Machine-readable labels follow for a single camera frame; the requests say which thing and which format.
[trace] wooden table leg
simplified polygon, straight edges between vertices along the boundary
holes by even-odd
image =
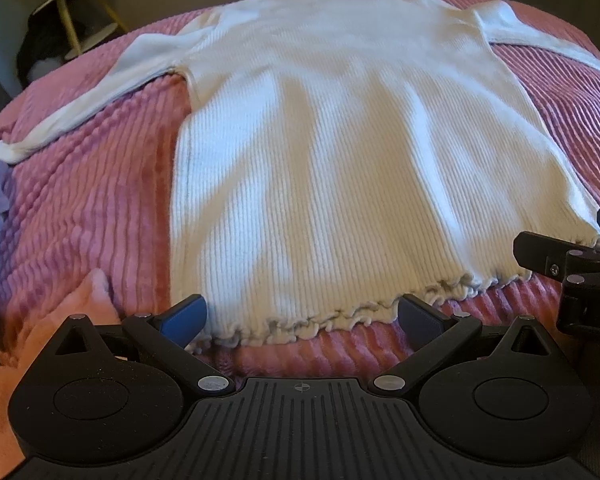
[[[97,0],[97,1],[102,6],[104,11],[109,15],[109,17],[118,24],[118,26],[122,29],[122,32],[124,32],[125,34],[127,32],[129,32],[129,29],[126,28],[126,25],[124,23],[122,23],[122,20],[120,20],[120,17],[116,13],[116,11],[113,10],[111,7],[109,7],[109,4],[107,3],[106,0]]]
[[[78,40],[78,35],[75,33],[74,22],[71,19],[71,14],[69,14],[69,9],[66,6],[66,0],[56,0],[56,4],[58,5],[60,20],[62,20],[62,24],[64,25],[64,30],[66,31],[66,37],[69,40],[69,44],[71,45],[72,49],[76,51],[76,54],[80,56],[80,54],[82,54],[82,50],[80,49],[80,41]]]

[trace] striped pink blanket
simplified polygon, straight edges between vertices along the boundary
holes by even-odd
[[[446,0],[465,7],[482,0]],[[521,20],[600,53],[571,25],[512,4]],[[195,12],[111,41],[35,82],[0,114],[0,139],[16,141],[92,88],[142,32],[174,34]],[[600,73],[536,48],[495,46],[538,107],[549,131],[600,202]],[[96,267],[109,277],[121,314],[161,312],[168,300],[168,211],[178,126],[190,113],[184,81],[164,76],[109,105],[71,135],[14,168],[12,207],[0,242],[0,361],[16,364],[18,344]],[[530,313],[555,320],[559,288],[533,278],[458,306],[484,322]],[[245,376],[358,376],[368,379],[410,352],[396,323],[320,333],[260,348],[212,348],[206,359]]]

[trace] white ribbed sweater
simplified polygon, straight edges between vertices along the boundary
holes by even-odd
[[[596,203],[490,41],[600,70],[503,2],[246,0],[138,37],[0,158],[180,73],[193,113],[174,162],[172,303],[203,294],[205,335],[229,345],[391,321],[405,292],[439,303],[528,277],[520,231],[600,246]]]

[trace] triangular cutout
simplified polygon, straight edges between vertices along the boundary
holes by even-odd
[[[530,326],[522,327],[511,349],[521,354],[549,355],[538,334]]]
[[[86,352],[87,345],[84,343],[84,338],[77,328],[72,328],[62,341],[56,355],[79,354]]]

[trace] silver rivet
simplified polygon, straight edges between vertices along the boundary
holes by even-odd
[[[573,283],[574,285],[579,285],[581,283],[584,283],[584,278],[579,274],[570,274],[569,276],[567,276],[567,281],[569,283]]]
[[[206,392],[221,392],[229,385],[229,381],[218,375],[208,375],[198,381],[200,389]]]
[[[394,391],[404,388],[405,382],[402,377],[397,375],[381,375],[376,377],[374,385],[381,390]]]

